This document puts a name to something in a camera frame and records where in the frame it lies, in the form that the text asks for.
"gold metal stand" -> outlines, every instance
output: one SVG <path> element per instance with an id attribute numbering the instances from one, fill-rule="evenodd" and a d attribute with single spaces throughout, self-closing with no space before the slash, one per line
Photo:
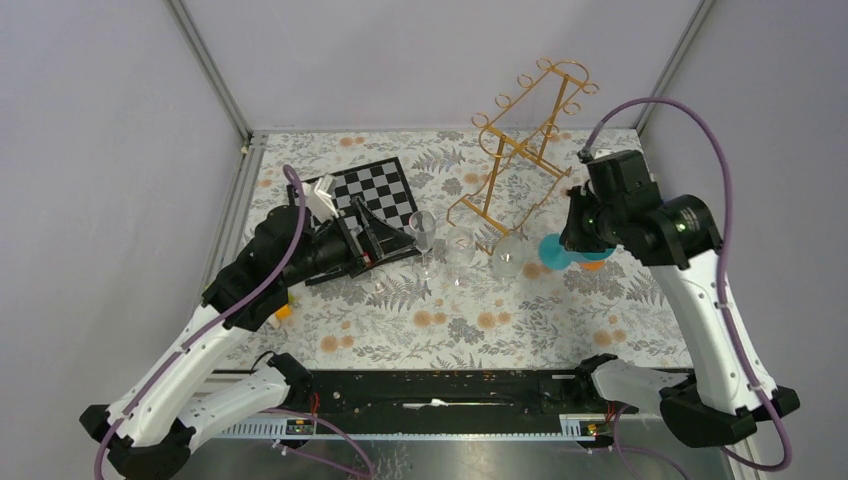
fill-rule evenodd
<path id="1" fill-rule="evenodd" d="M 548 197 L 551 195 L 551 192 L 556 188 L 557 183 L 560 179 L 568 177 L 571 175 L 571 167 L 568 167 L 565 170 L 558 168 L 553 163 L 549 162 L 544 158 L 545 148 L 548 145 L 548 139 L 554 133 L 559 133 L 559 127 L 556 124 L 557 116 L 560 113 L 565 113 L 566 115 L 574 115 L 578 113 L 582 107 L 579 103 L 577 103 L 574 99 L 580 93 L 584 93 L 586 95 L 594 95 L 598 92 L 598 85 L 589 81 L 589 70 L 586 69 L 580 63 L 577 63 L 572 60 L 563 60 L 561 62 L 552 63 L 547 58 L 540 58 L 536 61 L 536 66 L 543 73 L 539 76 L 538 79 L 533 79 L 530 75 L 521 74 L 518 76 L 518 85 L 524 89 L 524 91 L 519 95 L 514 101 L 506 94 L 499 94 L 495 97 L 495 105 L 500 107 L 503 111 L 501 111 L 498 116 L 494 119 L 489 120 L 488 115 L 482 112 L 478 112 L 471 118 L 471 123 L 474 124 L 475 127 L 480 129 L 480 134 L 477 139 L 480 144 L 480 148 L 483 149 L 484 152 L 491 155 L 495 159 L 494 168 L 492 168 L 492 173 L 489 175 L 489 178 L 483 185 L 474 193 L 463 195 L 459 200 L 454 202 L 453 205 L 448 208 L 447 213 L 447 222 L 451 225 L 456 226 L 453 220 L 451 220 L 452 210 L 462 203 L 464 206 L 468 207 L 471 211 L 473 211 L 478 216 L 482 217 L 486 222 L 489 223 L 492 227 L 497 229 L 500 233 L 500 238 L 508 235 L 510 232 L 514 232 L 521 228 L 524 225 L 524 222 L 527 221 L 527 218 L 530 217 L 530 214 L 533 213 L 536 208 L 538 208 L 541 204 L 545 203 Z M 578 76 L 574 76 L 570 73 L 567 73 L 566 70 L 576 70 L 579 74 Z M 557 94 L 556 101 L 554 102 L 553 110 L 551 111 L 551 115 L 545 119 L 535 130 L 532 131 L 526 137 L 521 138 L 521 135 L 515 135 L 516 138 L 508 135 L 502 128 L 497 127 L 495 124 L 498 120 L 500 120 L 507 112 L 509 112 L 515 105 L 517 105 L 521 99 L 523 99 L 531 90 L 533 90 L 541 81 L 548 76 L 549 74 L 558 75 L 562 78 L 562 83 L 559 87 L 559 93 Z M 485 142 L 483 141 L 484 134 L 491 134 L 498 138 L 498 148 L 496 152 L 491 152 L 486 148 Z M 535 145 L 532 145 L 534 141 L 538 141 L 541 138 L 541 145 L 537 148 Z M 538 203 L 533 204 L 530 207 L 530 210 L 527 211 L 527 214 L 524 215 L 521 222 L 517 225 L 514 225 L 512 228 L 507 228 L 503 225 L 503 222 L 498 221 L 489 215 L 489 204 L 492 200 L 492 192 L 494 191 L 495 181 L 504 170 L 509 168 L 512 159 L 516 156 L 520 156 L 527 160 L 533 162 L 536 166 L 538 166 L 542 171 L 550 174 L 554 177 L 554 183 L 551 188 L 548 190 L 547 194 L 544 198 Z M 506 162 L 501 166 L 501 160 L 506 159 Z M 486 188 L 486 184 L 488 183 L 488 190 L 486 192 L 486 198 L 483 202 L 483 209 L 481 210 L 477 205 L 470 200 L 473 197 L 476 197 L 480 194 L 484 188 Z M 492 255 L 494 251 L 494 244 L 497 243 L 497 240 L 492 243 L 492 247 L 488 248 L 486 245 L 481 242 L 477 242 L 477 247 L 480 250 L 483 250 L 489 255 Z"/>

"gray wall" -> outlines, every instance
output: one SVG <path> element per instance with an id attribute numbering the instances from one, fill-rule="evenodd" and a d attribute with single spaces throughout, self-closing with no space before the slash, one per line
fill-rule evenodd
<path id="1" fill-rule="evenodd" d="M 163 1 L 0 12 L 0 478 L 91 478 L 77 417 L 185 324 L 240 142 Z"/>
<path id="2" fill-rule="evenodd" d="M 248 123 L 293 130 L 472 128 L 541 56 L 589 67 L 602 94 L 561 122 L 589 127 L 651 91 L 698 3 L 186 0 Z"/>
<path id="3" fill-rule="evenodd" d="M 848 388 L 848 3 L 719 2 L 668 96 L 701 113 L 735 187 L 730 279 L 761 358 L 802 409 L 787 419 L 788 475 L 845 478 Z M 666 192 L 723 208 L 719 170 L 683 114 L 660 110 L 644 138 Z M 758 437 L 779 459 L 773 428 Z"/>

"floral pattern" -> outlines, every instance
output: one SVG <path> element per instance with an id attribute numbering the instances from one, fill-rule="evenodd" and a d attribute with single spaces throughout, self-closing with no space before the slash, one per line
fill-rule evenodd
<path id="1" fill-rule="evenodd" d="M 441 264 L 437 278 L 421 279 L 413 259 L 406 259 L 385 267 L 387 286 L 378 293 L 368 293 L 368 280 L 360 278 L 297 285 L 290 290 L 294 313 L 276 327 L 264 325 L 219 368 L 247 369 L 266 350 L 324 369 L 570 368 L 603 352 L 644 366 L 689 366 L 668 302 L 630 254 L 619 250 L 605 262 L 563 271 L 538 260 L 541 239 L 563 227 L 566 190 L 588 178 L 576 158 L 587 136 L 570 131 L 550 139 L 545 157 L 572 168 L 556 184 L 520 158 L 498 175 L 492 206 L 501 202 L 507 216 L 523 216 L 551 191 L 515 233 L 527 259 L 515 279 L 495 278 L 490 257 L 477 251 L 456 281 L 456 269 L 445 263 L 450 225 L 443 222 L 433 251 Z M 596 146 L 640 148 L 632 130 L 604 131 Z M 243 240 L 271 208 L 287 202 L 283 165 L 310 178 L 393 156 L 401 160 L 418 207 L 439 220 L 461 195 L 480 190 L 493 168 L 477 131 L 272 134 Z M 482 224 L 476 228 L 484 241 L 497 238 L 479 218 L 460 221 Z"/>

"chessboard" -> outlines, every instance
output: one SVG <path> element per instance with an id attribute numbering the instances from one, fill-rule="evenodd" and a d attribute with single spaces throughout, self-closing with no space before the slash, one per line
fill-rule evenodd
<path id="1" fill-rule="evenodd" d="M 336 179 L 333 186 L 333 204 L 339 211 L 339 215 L 344 218 L 345 225 L 353 232 L 361 228 L 356 219 L 355 209 L 351 208 L 354 196 L 361 196 L 374 215 L 399 230 L 405 230 L 405 227 L 409 225 L 409 217 L 418 211 L 412 191 L 409 189 L 409 182 L 406 181 L 406 175 L 397 157 L 349 168 L 331 175 Z M 320 177 L 310 178 L 305 182 L 314 183 L 319 179 Z M 289 204 L 296 205 L 297 191 L 294 187 L 288 185 L 286 193 Z M 318 221 L 312 218 L 312 226 L 318 227 L 318 225 Z M 417 254 L 417 251 L 410 251 L 398 256 L 396 260 Z M 311 278 L 306 281 L 306 284 L 316 285 L 339 276 L 341 275 L 338 272 L 330 272 L 327 275 Z"/>

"black and white checkered pattern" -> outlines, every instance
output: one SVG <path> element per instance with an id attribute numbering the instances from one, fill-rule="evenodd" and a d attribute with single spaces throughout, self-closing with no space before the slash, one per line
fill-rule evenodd
<path id="1" fill-rule="evenodd" d="M 353 204 L 354 196 L 361 196 L 375 215 L 401 230 L 409 224 L 412 213 L 418 210 L 397 157 L 332 175 L 336 177 L 333 204 L 350 229 L 358 226 L 354 209 L 348 208 Z M 288 196 L 293 204 L 297 193 L 291 185 L 288 186 Z"/>

